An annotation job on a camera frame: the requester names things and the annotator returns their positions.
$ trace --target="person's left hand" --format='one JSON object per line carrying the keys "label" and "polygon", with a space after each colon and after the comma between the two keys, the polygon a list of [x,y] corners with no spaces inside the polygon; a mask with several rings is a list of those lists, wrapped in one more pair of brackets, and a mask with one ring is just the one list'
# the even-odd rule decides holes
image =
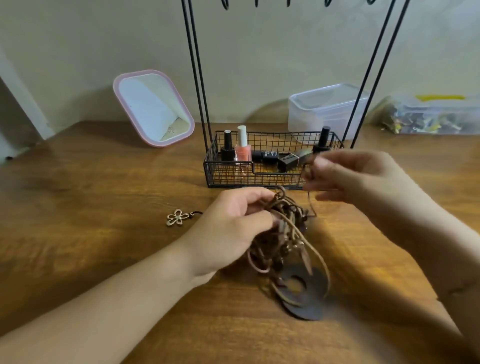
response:
{"label": "person's left hand", "polygon": [[217,270],[240,258],[253,238],[275,224],[263,210],[275,193],[263,187],[222,191],[200,219],[176,243],[187,252],[194,276],[207,282]]}

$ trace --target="wooden table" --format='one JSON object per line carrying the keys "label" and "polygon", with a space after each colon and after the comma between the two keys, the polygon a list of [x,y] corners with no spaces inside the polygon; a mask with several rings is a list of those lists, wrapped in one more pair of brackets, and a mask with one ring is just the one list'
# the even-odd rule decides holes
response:
{"label": "wooden table", "polygon": [[[190,138],[156,149],[128,123],[82,122],[0,168],[0,334],[185,232],[168,229],[166,215],[204,210],[220,192],[206,188],[196,126]],[[480,137],[392,135],[367,126],[360,147],[391,153],[436,201],[480,231]],[[307,204],[304,192],[290,195]],[[184,297],[125,362],[473,362],[407,253],[352,206],[315,208],[320,216],[307,238],[334,279],[324,321],[288,316],[239,262]]]}

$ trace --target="forearm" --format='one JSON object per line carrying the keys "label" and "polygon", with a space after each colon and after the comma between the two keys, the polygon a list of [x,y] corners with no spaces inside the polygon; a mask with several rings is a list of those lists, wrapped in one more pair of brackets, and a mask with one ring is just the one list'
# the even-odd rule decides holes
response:
{"label": "forearm", "polygon": [[480,236],[440,207],[414,234],[412,256],[480,356]]}
{"label": "forearm", "polygon": [[120,363],[195,285],[172,244],[0,339],[5,363]]}

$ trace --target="pink nail polish bottle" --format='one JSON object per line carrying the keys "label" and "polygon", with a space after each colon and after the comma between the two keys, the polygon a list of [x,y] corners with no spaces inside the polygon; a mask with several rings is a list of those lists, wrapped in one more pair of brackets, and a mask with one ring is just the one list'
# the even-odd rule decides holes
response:
{"label": "pink nail polish bottle", "polygon": [[248,144],[247,138],[247,127],[245,125],[240,125],[239,130],[239,139],[238,143],[235,146],[235,154],[238,161],[248,161],[252,160],[252,146]]}

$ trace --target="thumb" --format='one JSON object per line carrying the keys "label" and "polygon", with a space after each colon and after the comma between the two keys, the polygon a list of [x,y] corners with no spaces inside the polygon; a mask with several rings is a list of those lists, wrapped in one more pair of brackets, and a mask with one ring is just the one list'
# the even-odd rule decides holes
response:
{"label": "thumb", "polygon": [[313,161],[313,167],[319,176],[342,188],[355,186],[361,177],[360,173],[349,170],[340,164],[331,162],[320,156]]}
{"label": "thumb", "polygon": [[270,212],[263,210],[243,216],[240,221],[242,230],[248,232],[248,235],[253,239],[255,235],[270,230],[276,224],[277,218]]}

